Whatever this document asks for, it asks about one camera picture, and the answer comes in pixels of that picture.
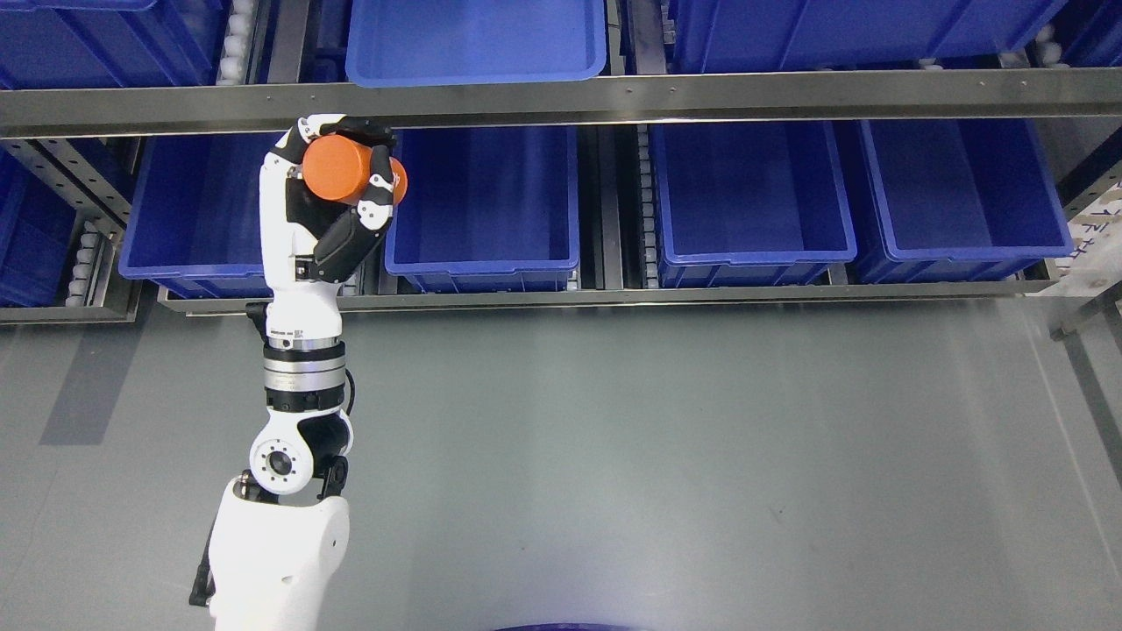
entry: metal shelf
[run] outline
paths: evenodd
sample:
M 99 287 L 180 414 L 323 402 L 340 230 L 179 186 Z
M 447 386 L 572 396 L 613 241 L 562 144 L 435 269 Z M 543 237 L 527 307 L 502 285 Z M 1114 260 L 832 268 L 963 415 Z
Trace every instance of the metal shelf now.
M 609 3 L 609 10 L 615 8 Z M 627 65 L 638 75 L 622 75 L 624 60 L 610 55 L 610 75 L 582 82 L 371 90 L 350 83 L 295 83 L 307 61 L 309 11 L 300 2 L 280 1 L 274 30 L 280 34 L 274 38 L 274 48 L 283 53 L 280 63 L 275 68 L 270 64 L 267 73 L 260 68 L 261 79 L 270 83 L 0 91 L 0 111 L 4 112 L 0 138 L 40 138 L 42 144 L 49 143 L 47 138 L 83 136 L 280 131 L 297 117 L 314 111 L 373 115 L 396 128 L 583 126 L 579 152 L 583 289 L 410 294 L 396 278 L 375 268 L 367 275 L 365 293 L 369 295 L 341 298 L 344 311 L 940 300 L 1029 294 L 1057 281 L 1052 266 L 1040 265 L 1004 282 L 854 285 L 848 284 L 845 271 L 837 268 L 822 284 L 811 286 L 641 289 L 646 286 L 649 274 L 640 229 L 646 216 L 634 159 L 636 124 L 1122 116 L 1122 68 L 668 75 L 657 2 L 619 0 L 619 9 L 620 28 L 626 29 L 633 51 Z M 261 58 L 255 54 L 251 65 L 257 67 Z M 160 292 L 159 301 L 195 316 L 240 313 L 248 302 L 182 300 L 166 291 Z
M 577 290 L 565 292 L 487 294 L 403 294 L 340 296 L 342 312 L 440 311 L 473 309 L 654 307 L 743 304 L 763 302 L 870 302 L 960 300 L 1020 295 L 1041 291 L 1051 278 L 983 283 L 911 285 L 791 285 L 781 287 L 717 287 L 706 290 Z M 193 299 L 160 289 L 157 301 L 187 316 L 243 316 L 246 304 L 260 299 Z
M 313 111 L 398 128 L 855 118 L 1122 116 L 1122 68 L 598 76 L 366 89 L 351 83 L 0 91 L 0 138 L 278 131 Z

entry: orange bottle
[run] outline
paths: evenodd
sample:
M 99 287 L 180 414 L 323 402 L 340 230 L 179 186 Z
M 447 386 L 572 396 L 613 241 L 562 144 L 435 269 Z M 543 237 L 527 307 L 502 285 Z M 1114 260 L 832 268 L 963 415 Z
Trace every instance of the orange bottle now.
M 390 157 L 389 165 L 396 205 L 405 198 L 410 180 L 397 158 Z M 315 196 L 353 205 L 370 180 L 370 147 L 334 134 L 316 138 L 304 153 L 303 172 L 304 183 Z

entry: blue storage box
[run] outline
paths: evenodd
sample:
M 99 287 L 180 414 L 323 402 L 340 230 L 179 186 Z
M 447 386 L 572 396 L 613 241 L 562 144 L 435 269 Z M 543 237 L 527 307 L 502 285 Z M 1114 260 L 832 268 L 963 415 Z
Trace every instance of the blue storage box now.
M 865 283 L 1000 281 L 1072 237 L 1031 121 L 837 122 Z
M 149 140 L 119 269 L 183 298 L 270 295 L 258 173 L 278 134 Z
M 663 287 L 811 283 L 857 253 L 828 122 L 651 128 Z
M 0 150 L 0 304 L 52 304 L 62 281 L 74 209 Z
M 424 292 L 565 287 L 580 260 L 574 129 L 406 130 L 398 147 L 410 191 L 387 272 Z
M 367 88 L 576 81 L 607 60 L 604 0 L 355 0 L 347 75 Z
M 677 0 L 677 72 L 767 72 L 1023 47 L 1064 0 Z
M 1063 61 L 1074 66 L 1122 65 L 1122 0 L 1072 0 L 1056 16 Z
M 229 0 L 0 0 L 0 86 L 202 85 Z

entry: robotic arm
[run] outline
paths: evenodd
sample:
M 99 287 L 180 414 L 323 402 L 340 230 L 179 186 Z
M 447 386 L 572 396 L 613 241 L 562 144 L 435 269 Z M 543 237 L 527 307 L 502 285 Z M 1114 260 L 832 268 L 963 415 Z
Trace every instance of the robotic arm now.
M 321 199 L 304 177 L 310 147 L 329 135 L 369 148 L 357 199 Z M 389 226 L 393 144 L 390 130 L 361 118 L 316 115 L 301 118 L 261 165 L 261 260 L 274 299 L 247 314 L 265 342 L 269 420 L 249 468 L 222 493 L 191 594 L 191 604 L 210 606 L 219 631 L 314 629 L 347 550 L 349 505 L 340 493 L 353 433 L 335 295 Z M 318 503 L 279 504 L 313 478 L 322 481 Z

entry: concrete floor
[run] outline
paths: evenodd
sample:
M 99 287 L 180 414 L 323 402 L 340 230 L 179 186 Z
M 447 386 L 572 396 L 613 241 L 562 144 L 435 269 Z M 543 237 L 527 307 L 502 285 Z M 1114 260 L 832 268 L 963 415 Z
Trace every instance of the concrete floor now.
M 1122 628 L 1122 490 L 1029 299 L 346 329 L 322 629 Z M 259 366 L 248 321 L 158 305 L 0 330 L 0 630 L 210 628 L 186 597 Z

